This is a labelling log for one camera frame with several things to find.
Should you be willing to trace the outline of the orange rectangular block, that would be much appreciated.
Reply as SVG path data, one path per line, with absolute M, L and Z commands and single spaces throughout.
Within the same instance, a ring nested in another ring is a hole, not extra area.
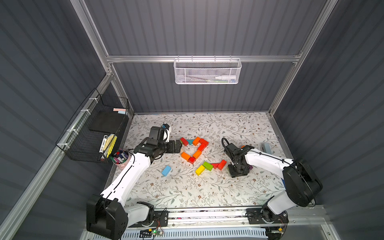
M 201 138 L 196 137 L 196 138 L 193 140 L 193 145 L 194 145 L 194 146 L 197 146 L 197 145 L 200 143 L 200 140 L 201 140 Z

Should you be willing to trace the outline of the light blue block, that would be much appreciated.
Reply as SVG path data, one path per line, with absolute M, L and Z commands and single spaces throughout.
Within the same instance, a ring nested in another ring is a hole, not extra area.
M 162 171 L 162 175 L 163 175 L 164 177 L 166 177 L 166 176 L 171 172 L 171 170 L 172 170 L 172 168 L 171 168 L 170 166 L 166 166 L 166 167 L 164 168 L 164 170 Z

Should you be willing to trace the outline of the red rectangular block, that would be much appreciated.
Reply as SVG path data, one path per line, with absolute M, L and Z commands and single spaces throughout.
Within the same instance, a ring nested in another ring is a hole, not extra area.
M 207 145 L 200 144 L 200 146 L 198 147 L 198 151 L 202 152 L 206 147 L 207 147 Z
M 207 142 L 204 139 L 200 139 L 199 143 L 202 144 L 202 145 L 205 145 L 205 146 L 208 146 L 208 144 L 209 144 L 209 142 Z

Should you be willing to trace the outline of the green block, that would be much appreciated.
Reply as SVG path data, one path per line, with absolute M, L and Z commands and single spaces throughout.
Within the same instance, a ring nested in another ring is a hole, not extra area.
M 202 166 L 203 166 L 206 170 L 208 170 L 208 171 L 211 171 L 211 170 L 214 168 L 214 166 L 213 166 L 212 164 L 208 163 L 208 162 L 204 162 L 204 163 L 202 164 Z

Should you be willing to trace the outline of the yellow block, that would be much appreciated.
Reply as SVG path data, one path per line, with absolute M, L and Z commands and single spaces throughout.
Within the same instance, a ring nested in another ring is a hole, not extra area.
M 197 174 L 197 176 L 200 176 L 200 175 L 204 172 L 205 169 L 206 169 L 206 168 L 205 168 L 203 165 L 201 165 L 201 166 L 199 166 L 199 167 L 196 169 L 195 173 Z

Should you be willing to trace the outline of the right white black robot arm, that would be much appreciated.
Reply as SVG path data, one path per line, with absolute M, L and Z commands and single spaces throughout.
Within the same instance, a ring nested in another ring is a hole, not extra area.
M 307 207 L 323 189 L 323 184 L 304 159 L 284 159 L 246 145 L 223 144 L 224 152 L 231 159 L 228 165 L 231 177 L 248 175 L 250 167 L 262 168 L 283 180 L 285 190 L 271 197 L 261 210 L 267 224 L 274 223 L 279 215 L 294 207 Z

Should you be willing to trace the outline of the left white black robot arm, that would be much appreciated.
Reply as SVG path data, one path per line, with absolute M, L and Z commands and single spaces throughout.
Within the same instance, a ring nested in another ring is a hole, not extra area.
M 117 178 L 101 192 L 87 201 L 86 229 L 88 232 L 110 240 L 122 238 L 126 228 L 142 224 L 150 226 L 155 221 L 152 204 L 137 202 L 127 209 L 124 204 L 142 174 L 164 154 L 178 154 L 181 142 L 170 139 L 171 127 L 163 124 L 151 127 L 150 134 L 130 153 L 131 158 Z

